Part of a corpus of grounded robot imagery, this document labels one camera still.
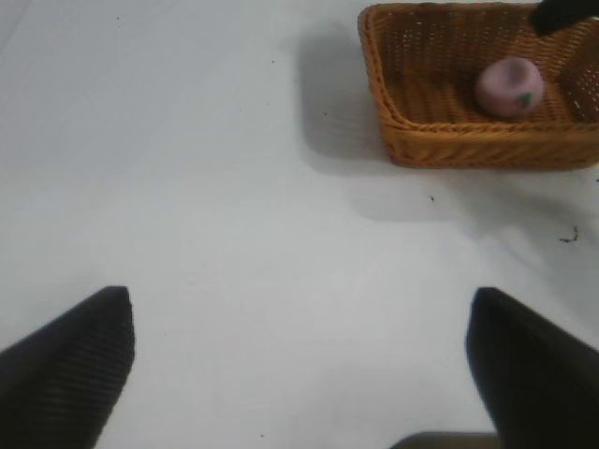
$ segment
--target pink fruit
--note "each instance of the pink fruit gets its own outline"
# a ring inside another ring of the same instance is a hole
[[[480,74],[475,94],[478,104],[491,114],[516,118],[539,106],[545,83],[531,61],[511,57],[490,65]]]

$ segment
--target table surface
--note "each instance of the table surface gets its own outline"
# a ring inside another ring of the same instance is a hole
[[[599,345],[599,172],[390,164],[366,6],[0,4],[0,341],[129,287],[99,448],[491,430],[463,344],[481,285]]]

